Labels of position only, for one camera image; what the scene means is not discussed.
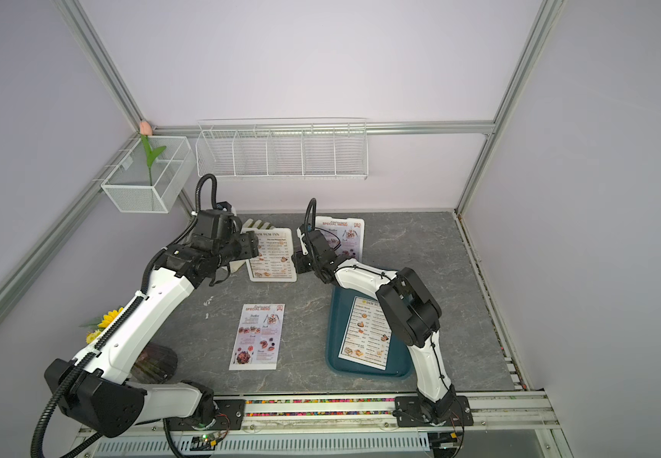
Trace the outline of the red special menu sheet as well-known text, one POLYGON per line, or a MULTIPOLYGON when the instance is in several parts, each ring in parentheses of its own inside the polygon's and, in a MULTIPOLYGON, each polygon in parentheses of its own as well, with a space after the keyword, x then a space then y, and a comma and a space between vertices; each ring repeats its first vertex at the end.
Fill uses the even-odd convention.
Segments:
POLYGON ((242 307, 230 371, 277 368, 285 311, 283 303, 256 303, 242 307))

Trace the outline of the teal plastic tray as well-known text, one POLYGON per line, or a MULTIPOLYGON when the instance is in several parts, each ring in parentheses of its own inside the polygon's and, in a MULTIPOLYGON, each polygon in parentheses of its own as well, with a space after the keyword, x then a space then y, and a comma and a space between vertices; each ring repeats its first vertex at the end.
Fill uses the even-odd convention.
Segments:
POLYGON ((410 353, 391 333, 380 303, 341 287, 331 297, 326 363, 347 376, 405 379, 412 374, 410 353))

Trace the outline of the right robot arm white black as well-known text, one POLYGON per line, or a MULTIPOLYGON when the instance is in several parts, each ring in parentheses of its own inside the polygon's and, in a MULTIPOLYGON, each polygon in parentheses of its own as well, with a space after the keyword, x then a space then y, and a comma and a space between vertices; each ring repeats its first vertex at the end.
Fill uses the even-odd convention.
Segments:
POLYGON ((325 284, 376 297, 391 334, 410 352, 421 419, 436 426, 452 423, 460 402, 439 348, 442 311, 436 299, 408 267, 384 270, 338 254, 316 226, 316 209, 317 200, 312 198, 298 228, 301 249, 293 255, 296 271, 312 272, 325 284))

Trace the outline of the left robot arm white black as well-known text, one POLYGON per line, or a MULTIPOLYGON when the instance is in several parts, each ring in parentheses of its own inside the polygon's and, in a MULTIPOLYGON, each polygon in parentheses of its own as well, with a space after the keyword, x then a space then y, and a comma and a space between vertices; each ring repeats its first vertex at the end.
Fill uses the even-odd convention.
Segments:
POLYGON ((181 418, 195 429, 210 427, 219 415, 212 389, 190 382, 132 383, 131 370, 166 319, 203 282, 215 285, 219 270, 257 255, 257 237, 242 232, 229 202, 212 195, 209 208, 198 206, 186 229, 150 259, 141 287, 107 328, 74 358, 56 359, 46 369, 52 397, 34 429, 31 456, 43 456, 56 411, 94 431, 71 457, 134 425, 181 418))

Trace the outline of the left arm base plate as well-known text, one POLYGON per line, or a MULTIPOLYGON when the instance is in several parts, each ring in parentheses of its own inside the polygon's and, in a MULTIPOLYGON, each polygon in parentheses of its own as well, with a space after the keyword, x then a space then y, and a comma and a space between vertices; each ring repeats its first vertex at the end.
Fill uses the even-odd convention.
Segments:
POLYGON ((237 431, 242 427, 246 401, 240 398, 214 398, 201 403, 197 412, 186 417, 167 420, 170 431, 237 431))

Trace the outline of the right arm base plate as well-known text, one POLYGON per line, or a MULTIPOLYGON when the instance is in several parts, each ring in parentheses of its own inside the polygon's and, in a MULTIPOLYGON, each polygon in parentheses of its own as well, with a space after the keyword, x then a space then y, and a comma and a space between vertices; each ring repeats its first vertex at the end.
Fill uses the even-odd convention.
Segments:
POLYGON ((397 396, 393 416, 398 427, 471 427, 475 421, 467 397, 429 402, 418 395, 397 396))

